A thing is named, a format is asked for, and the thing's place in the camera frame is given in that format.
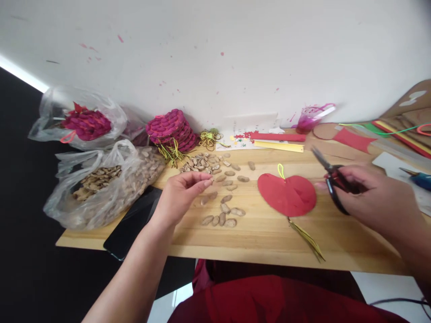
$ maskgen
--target red paint splatter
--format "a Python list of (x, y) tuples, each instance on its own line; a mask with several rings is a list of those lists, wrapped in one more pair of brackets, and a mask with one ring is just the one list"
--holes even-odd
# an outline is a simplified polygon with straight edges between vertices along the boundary
[(295, 114), (293, 115), (293, 117), (290, 119), (290, 121), (289, 121), (289, 122), (292, 122), (292, 120), (293, 120), (293, 118), (295, 117), (295, 115), (296, 115), (296, 112), (295, 112)]

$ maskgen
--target hand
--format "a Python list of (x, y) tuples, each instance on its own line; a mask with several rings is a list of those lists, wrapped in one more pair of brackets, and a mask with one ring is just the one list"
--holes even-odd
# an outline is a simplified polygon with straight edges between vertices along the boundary
[(353, 195), (335, 188), (347, 212), (364, 225), (390, 239), (414, 235), (426, 226), (413, 189), (407, 183), (362, 166), (339, 170), (350, 183), (365, 189)]
[(163, 189), (152, 219), (162, 227), (180, 223), (193, 200), (212, 185), (211, 178), (211, 174), (195, 171), (172, 176)]

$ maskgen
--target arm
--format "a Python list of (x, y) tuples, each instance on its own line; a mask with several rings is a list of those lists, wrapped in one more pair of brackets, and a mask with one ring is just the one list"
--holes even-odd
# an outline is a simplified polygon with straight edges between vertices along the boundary
[(124, 263), (83, 322), (146, 322), (166, 262), (175, 226), (212, 176), (189, 172), (171, 177), (153, 217), (133, 243)]
[(388, 240), (415, 278), (431, 284), (431, 228), (410, 185), (361, 166), (347, 166), (340, 171), (349, 182), (364, 189), (359, 195), (337, 189), (346, 210)]

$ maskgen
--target smartphone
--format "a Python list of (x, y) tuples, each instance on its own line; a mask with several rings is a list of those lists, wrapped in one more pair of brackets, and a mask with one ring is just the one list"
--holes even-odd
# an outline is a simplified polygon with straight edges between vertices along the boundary
[(161, 189), (153, 186), (147, 187), (106, 239), (103, 248), (118, 260), (123, 261), (139, 232), (153, 216), (161, 194)]

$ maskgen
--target green cord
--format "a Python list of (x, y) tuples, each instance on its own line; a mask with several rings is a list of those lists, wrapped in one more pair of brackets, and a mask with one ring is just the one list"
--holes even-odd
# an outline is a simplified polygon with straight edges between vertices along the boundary
[[(376, 135), (394, 135), (394, 134), (397, 134), (397, 133), (400, 133), (400, 132), (404, 132), (404, 131), (412, 130), (414, 128), (418, 128), (418, 127), (426, 125), (426, 124), (428, 124), (428, 123), (424, 123), (424, 124), (421, 124), (419, 126), (414, 126), (414, 127), (409, 128), (409, 129), (404, 129), (404, 130), (400, 130), (400, 131), (397, 131), (397, 132), (374, 132), (373, 131), (373, 133), (375, 133)], [(339, 123), (339, 125), (340, 126), (360, 126), (360, 127), (364, 128), (364, 129), (366, 129), (366, 127), (364, 127), (363, 125), (358, 125), (356, 123)]]

